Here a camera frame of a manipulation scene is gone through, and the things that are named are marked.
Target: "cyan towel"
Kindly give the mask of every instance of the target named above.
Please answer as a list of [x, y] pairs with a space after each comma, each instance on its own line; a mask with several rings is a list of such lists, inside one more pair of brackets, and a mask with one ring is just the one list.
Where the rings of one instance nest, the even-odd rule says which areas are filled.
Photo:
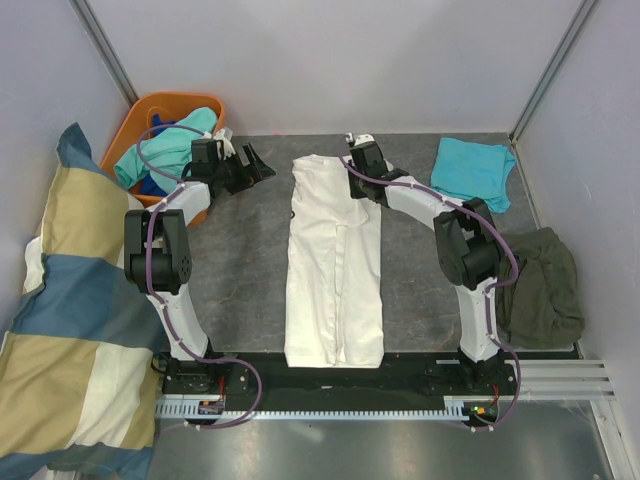
[[[203, 132], [212, 132], [218, 116], [208, 107], [202, 107], [191, 112], [180, 120], [178, 125], [197, 128]], [[142, 142], [142, 154], [154, 167], [175, 175], [182, 175], [184, 166], [191, 161], [191, 141], [198, 138], [198, 134], [182, 128], [168, 128], [150, 140]], [[129, 189], [149, 174], [149, 169], [142, 163], [136, 146], [132, 145], [113, 168], [118, 182]], [[151, 178], [165, 192], [176, 188], [176, 181], [151, 172]]]
[[504, 213], [511, 206], [507, 177], [515, 164], [508, 147], [445, 137], [438, 147], [431, 188], [463, 200], [481, 198], [492, 212]]

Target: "gray wall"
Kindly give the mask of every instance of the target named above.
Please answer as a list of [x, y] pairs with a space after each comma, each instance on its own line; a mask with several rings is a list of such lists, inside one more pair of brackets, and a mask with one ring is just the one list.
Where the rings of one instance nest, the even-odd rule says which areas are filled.
[[90, 0], [139, 94], [237, 133], [505, 132], [579, 0]]
[[0, 7], [0, 332], [24, 280], [24, 247], [42, 217], [57, 139], [78, 121], [94, 160], [127, 106], [67, 0]]
[[520, 143], [543, 223], [578, 262], [584, 346], [640, 451], [640, 3], [603, 1]]

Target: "blue and beige fabric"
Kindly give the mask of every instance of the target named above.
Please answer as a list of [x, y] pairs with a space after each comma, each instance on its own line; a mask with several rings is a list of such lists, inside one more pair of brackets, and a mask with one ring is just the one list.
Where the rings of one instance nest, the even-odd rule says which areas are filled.
[[77, 124], [57, 152], [0, 354], [0, 479], [45, 465], [144, 479], [158, 380], [149, 364], [164, 334], [123, 272], [124, 215], [141, 205], [93, 163]]

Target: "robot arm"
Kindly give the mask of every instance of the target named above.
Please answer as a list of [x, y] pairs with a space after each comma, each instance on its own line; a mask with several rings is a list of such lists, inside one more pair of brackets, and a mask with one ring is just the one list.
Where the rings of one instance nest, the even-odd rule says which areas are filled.
[[[495, 294], [493, 290], [485, 294], [485, 290], [497, 281], [500, 250], [477, 220], [448, 205], [464, 206], [493, 224], [486, 204], [480, 199], [463, 204], [452, 197], [431, 196], [425, 193], [429, 189], [408, 173], [389, 170], [371, 135], [359, 135], [355, 139], [348, 135], [347, 141], [353, 160], [349, 172], [351, 197], [366, 197], [404, 212], [435, 232], [440, 266], [455, 285], [458, 296], [462, 323], [460, 350], [473, 364], [495, 357], [498, 347], [490, 333], [496, 331]], [[363, 176], [381, 182], [371, 183]], [[489, 308], [486, 308], [485, 295], [489, 298]]]

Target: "orange laundry basket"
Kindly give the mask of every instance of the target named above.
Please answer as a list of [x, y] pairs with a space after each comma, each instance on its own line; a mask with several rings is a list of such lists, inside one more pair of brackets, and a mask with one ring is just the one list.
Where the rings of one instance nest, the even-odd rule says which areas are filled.
[[[193, 110], [200, 107], [209, 107], [216, 112], [218, 122], [214, 132], [217, 132], [224, 126], [225, 111], [222, 102], [212, 96], [194, 93], [181, 92], [157, 92], [142, 97], [138, 100], [124, 119], [120, 130], [116, 133], [113, 142], [109, 146], [106, 155], [100, 163], [100, 168], [112, 177], [116, 178], [113, 167], [120, 160], [122, 155], [138, 141], [138, 137], [147, 128], [152, 126], [151, 119], [157, 113], [164, 121], [182, 120]], [[140, 195], [140, 182], [131, 187], [129, 191], [136, 197], [142, 205], [149, 207], [162, 200], [162, 197], [151, 195]], [[207, 211], [203, 210], [189, 224], [195, 226], [207, 218]]]

